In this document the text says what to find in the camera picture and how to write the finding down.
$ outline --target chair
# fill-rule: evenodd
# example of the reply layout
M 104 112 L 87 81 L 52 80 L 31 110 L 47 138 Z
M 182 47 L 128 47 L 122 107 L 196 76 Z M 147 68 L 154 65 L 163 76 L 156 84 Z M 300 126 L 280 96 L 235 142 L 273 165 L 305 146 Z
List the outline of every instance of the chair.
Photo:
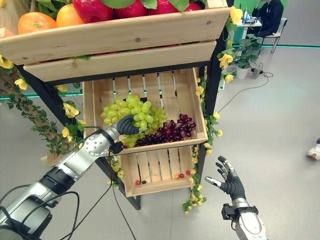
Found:
M 280 37 L 281 37 L 281 34 L 282 34 L 282 32 L 283 32 L 283 30 L 284 30 L 287 22 L 288 22 L 288 19 L 285 18 L 285 17 L 282 17 L 282 18 L 281 18 L 281 21 L 280 21 L 279 28 L 278 28 L 278 30 L 276 31 L 276 33 L 272 33 L 272 35 L 269 35 L 269 36 L 264 37 L 263 40 L 262 40 L 261 46 L 262 46 L 262 44 L 264 43 L 264 40 L 265 40 L 266 38 L 267 38 L 267 39 L 275 38 L 274 43 L 273 43 L 273 46 L 272 46 L 272 49 L 271 49 L 271 53 L 273 54 L 273 53 L 275 52 L 275 49 L 276 49 L 276 47 L 277 47 L 277 45 L 278 45 L 278 42 L 279 42 Z

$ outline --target gray floor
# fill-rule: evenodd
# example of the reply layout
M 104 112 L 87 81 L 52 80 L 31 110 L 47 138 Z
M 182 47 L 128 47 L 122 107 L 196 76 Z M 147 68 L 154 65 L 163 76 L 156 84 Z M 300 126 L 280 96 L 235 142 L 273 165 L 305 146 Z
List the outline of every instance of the gray floor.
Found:
M 277 48 L 260 56 L 264 70 L 274 73 L 268 85 L 245 91 L 222 112 L 219 128 L 223 136 L 215 141 L 207 157 L 203 176 L 220 178 L 214 162 L 228 158 L 246 189 L 248 201 L 259 209 L 270 240 L 319 239 L 320 161 L 306 157 L 306 151 L 320 137 L 320 80 L 317 75 L 320 50 Z M 266 81 L 235 79 L 218 94 L 220 109 L 238 91 Z M 19 111 L 0 107 L 0 191 L 31 183 L 48 169 L 40 158 L 45 143 Z M 106 189 L 108 180 L 96 167 L 74 185 L 81 196 L 80 218 Z M 116 195 L 137 240 L 236 240 L 230 222 L 222 220 L 221 208 L 230 199 L 203 182 L 208 201 L 185 216 L 181 202 L 187 189 L 144 195 L 136 211 L 119 193 Z M 72 227 L 75 199 L 66 196 L 52 210 L 53 220 L 42 238 L 59 239 Z M 131 234 L 108 193 L 73 239 L 131 240 Z

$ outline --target black metal frame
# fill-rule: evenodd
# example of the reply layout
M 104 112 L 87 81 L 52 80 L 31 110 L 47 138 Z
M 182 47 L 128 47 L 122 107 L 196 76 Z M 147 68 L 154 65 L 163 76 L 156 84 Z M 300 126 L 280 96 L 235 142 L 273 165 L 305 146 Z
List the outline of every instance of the black metal frame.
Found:
M 233 5 L 234 0 L 227 0 L 228 6 Z M 228 32 L 224 28 L 223 33 L 221 33 L 219 39 L 216 41 L 216 47 L 212 53 L 210 61 L 201 61 L 201 62 L 192 62 L 186 64 L 178 64 L 178 65 L 169 65 L 169 66 L 161 66 L 161 67 L 153 67 L 146 69 L 137 69 L 131 71 L 122 71 L 122 72 L 113 72 L 113 73 L 105 73 L 105 74 L 97 74 L 90 76 L 82 76 L 82 77 L 72 77 L 65 78 L 55 81 L 43 82 L 41 79 L 32 75 L 31 73 L 24 70 L 23 65 L 17 66 L 21 75 L 25 78 L 28 84 L 34 89 L 34 91 L 39 95 L 42 101 L 47 105 L 47 107 L 52 111 L 52 113 L 57 117 L 57 119 L 63 124 L 66 123 L 71 124 L 76 120 L 74 118 L 68 118 L 65 115 L 63 110 L 63 101 L 58 96 L 57 91 L 53 86 L 60 84 L 69 84 L 69 83 L 77 83 L 77 82 L 85 82 L 85 81 L 94 81 L 99 79 L 106 78 L 118 78 L 132 75 L 140 75 L 140 74 L 149 74 L 149 73 L 158 73 L 165 71 L 173 71 L 179 69 L 187 69 L 187 68 L 195 68 L 199 67 L 199 75 L 203 76 L 204 74 L 204 66 L 207 66 L 207 84 L 205 89 L 205 111 L 207 114 L 211 115 L 214 112 L 217 93 L 219 88 L 219 82 L 221 77 L 221 68 L 219 67 L 220 63 L 217 58 L 217 54 L 221 51 L 225 50 L 225 42 L 223 40 L 223 36 L 227 36 Z M 205 154 L 206 148 L 203 143 L 200 144 L 199 152 L 198 152 L 198 173 L 200 178 L 203 173 L 203 168 L 205 164 Z M 119 183 L 120 192 L 126 197 L 125 185 L 121 179 L 119 179 L 112 169 L 110 164 L 106 161 L 105 158 L 100 157 L 95 161 L 96 164 L 100 167 L 100 169 L 107 175 L 109 179 L 116 180 Z M 139 210 L 141 208 L 140 196 L 134 197 L 126 197 L 127 200 L 132 204 L 132 206 Z

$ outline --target orange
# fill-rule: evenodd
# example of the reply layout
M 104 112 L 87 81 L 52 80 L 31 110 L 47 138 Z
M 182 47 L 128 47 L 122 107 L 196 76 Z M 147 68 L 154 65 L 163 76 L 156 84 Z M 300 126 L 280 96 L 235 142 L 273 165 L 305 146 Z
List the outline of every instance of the orange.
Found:
M 66 27 L 72 25 L 84 24 L 85 22 L 79 17 L 72 3 L 64 5 L 56 16 L 56 26 Z
M 41 12 L 28 12 L 18 22 L 18 33 L 27 34 L 56 28 L 56 21 Z

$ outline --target person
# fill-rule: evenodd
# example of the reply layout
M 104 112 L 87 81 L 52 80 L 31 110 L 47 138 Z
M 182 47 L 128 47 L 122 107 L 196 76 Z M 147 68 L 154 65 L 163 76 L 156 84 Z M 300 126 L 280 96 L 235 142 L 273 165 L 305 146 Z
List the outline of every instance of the person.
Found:
M 320 160 L 320 138 L 316 141 L 316 145 L 306 153 L 310 158 Z
M 266 3 L 258 9 L 258 5 L 262 2 Z M 253 9 L 252 16 L 262 20 L 262 27 L 253 27 L 249 33 L 262 38 L 276 33 L 283 12 L 284 6 L 280 0 L 258 0 Z

